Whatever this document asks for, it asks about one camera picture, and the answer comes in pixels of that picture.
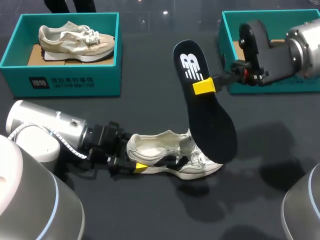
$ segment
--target person's legs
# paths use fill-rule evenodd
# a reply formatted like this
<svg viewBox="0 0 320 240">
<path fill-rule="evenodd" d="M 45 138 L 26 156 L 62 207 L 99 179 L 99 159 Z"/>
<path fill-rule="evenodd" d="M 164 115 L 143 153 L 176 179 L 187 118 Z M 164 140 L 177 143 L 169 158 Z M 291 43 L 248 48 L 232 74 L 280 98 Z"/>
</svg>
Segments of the person's legs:
<svg viewBox="0 0 320 240">
<path fill-rule="evenodd" d="M 44 3 L 53 14 L 69 13 L 65 0 L 44 0 Z"/>
<path fill-rule="evenodd" d="M 94 0 L 73 0 L 77 13 L 96 13 Z"/>
</svg>

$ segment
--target shoe laces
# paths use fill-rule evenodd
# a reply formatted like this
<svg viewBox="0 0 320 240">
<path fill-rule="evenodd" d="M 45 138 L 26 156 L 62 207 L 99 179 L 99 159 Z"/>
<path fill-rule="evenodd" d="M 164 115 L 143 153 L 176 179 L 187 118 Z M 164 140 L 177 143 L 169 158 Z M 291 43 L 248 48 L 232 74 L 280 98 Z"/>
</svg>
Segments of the shoe laces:
<svg viewBox="0 0 320 240">
<path fill-rule="evenodd" d="M 191 165 L 198 166 L 200 168 L 204 168 L 206 165 L 206 156 L 200 150 L 200 148 L 194 144 L 193 150 L 191 152 Z"/>
<path fill-rule="evenodd" d="M 82 36 L 78 37 L 79 40 L 85 40 L 86 44 L 99 44 L 100 38 L 99 38 L 99 32 L 94 31 L 87 25 L 80 25 L 80 29 L 82 29 Z"/>
<path fill-rule="evenodd" d="M 191 137 L 190 134 L 181 134 L 184 137 Z M 192 151 L 190 154 L 188 154 L 190 163 L 192 166 L 197 166 L 199 168 L 204 168 L 207 163 L 207 157 L 204 155 L 204 153 L 201 151 L 201 149 L 198 147 L 198 145 L 194 142 L 192 146 Z"/>
</svg>

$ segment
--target white cable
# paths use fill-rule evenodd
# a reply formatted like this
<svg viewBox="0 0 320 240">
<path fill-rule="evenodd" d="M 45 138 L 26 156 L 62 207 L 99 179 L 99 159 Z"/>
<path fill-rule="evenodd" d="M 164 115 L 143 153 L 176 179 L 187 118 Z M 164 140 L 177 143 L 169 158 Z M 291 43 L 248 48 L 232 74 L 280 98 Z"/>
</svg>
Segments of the white cable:
<svg viewBox="0 0 320 240">
<path fill-rule="evenodd" d="M 19 127 L 17 127 L 11 134 L 10 136 L 8 136 L 8 139 L 9 140 L 13 140 L 23 129 L 27 128 L 27 127 L 30 127 L 30 126 L 38 126 L 37 124 L 34 124 L 32 122 L 28 122 L 28 123 L 24 123 L 22 125 L 20 125 Z M 65 145 L 65 147 L 70 151 L 72 152 L 74 155 L 76 155 L 78 158 L 80 159 L 86 159 L 87 156 L 86 155 L 83 155 L 79 152 L 77 152 L 76 150 L 73 149 L 72 146 L 70 146 L 67 141 L 56 131 L 54 130 L 53 128 L 47 126 L 47 125 L 43 125 L 43 126 L 38 126 L 40 128 L 46 128 L 48 129 L 50 132 L 52 132 L 58 139 L 59 141 Z"/>
<path fill-rule="evenodd" d="M 47 126 L 47 125 L 44 125 L 43 126 L 44 128 L 48 129 L 50 132 L 52 132 L 59 140 L 60 142 L 65 145 L 65 147 L 70 151 L 72 152 L 74 155 L 76 155 L 78 158 L 81 158 L 81 159 L 86 159 L 88 156 L 86 155 L 83 155 L 79 152 L 77 152 L 76 150 L 73 149 L 72 146 L 70 146 L 67 141 L 56 131 L 54 130 L 53 128 L 51 128 L 50 126 Z"/>
<path fill-rule="evenodd" d="M 8 136 L 8 139 L 12 141 L 12 140 L 16 137 L 16 135 L 22 131 L 22 129 L 25 129 L 25 128 L 29 127 L 29 126 L 34 126 L 34 125 L 35 125 L 35 124 L 33 124 L 33 123 L 31 123 L 31 122 L 21 124 L 20 126 L 18 126 L 18 127 Z"/>
</svg>

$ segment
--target red component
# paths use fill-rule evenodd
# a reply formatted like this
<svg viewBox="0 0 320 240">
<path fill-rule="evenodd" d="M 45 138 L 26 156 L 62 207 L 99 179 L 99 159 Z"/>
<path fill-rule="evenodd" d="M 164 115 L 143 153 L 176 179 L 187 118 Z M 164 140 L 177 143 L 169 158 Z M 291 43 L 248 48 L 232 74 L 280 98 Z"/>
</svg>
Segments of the red component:
<svg viewBox="0 0 320 240">
<path fill-rule="evenodd" d="M 247 69 L 245 69 L 244 70 L 244 79 L 246 80 L 248 76 L 249 76 L 249 72 Z"/>
</svg>

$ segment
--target insole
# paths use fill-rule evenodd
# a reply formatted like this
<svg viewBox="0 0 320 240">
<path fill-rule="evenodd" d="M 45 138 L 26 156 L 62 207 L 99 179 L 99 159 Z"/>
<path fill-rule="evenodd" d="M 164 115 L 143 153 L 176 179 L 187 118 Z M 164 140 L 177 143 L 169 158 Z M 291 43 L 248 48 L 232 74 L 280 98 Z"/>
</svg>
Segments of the insole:
<svg viewBox="0 0 320 240">
<path fill-rule="evenodd" d="M 230 116 L 219 104 L 214 92 L 196 95 L 193 84 L 210 77 L 200 46 L 184 40 L 173 49 L 173 61 L 188 110 L 191 135 L 212 161 L 225 164 L 237 154 L 237 135 Z"/>
<path fill-rule="evenodd" d="M 138 149 L 138 151 L 140 153 L 142 153 L 145 156 L 149 156 L 149 157 L 156 156 L 156 155 L 162 153 L 164 150 L 165 150 L 164 147 L 144 148 L 141 150 Z"/>
</svg>

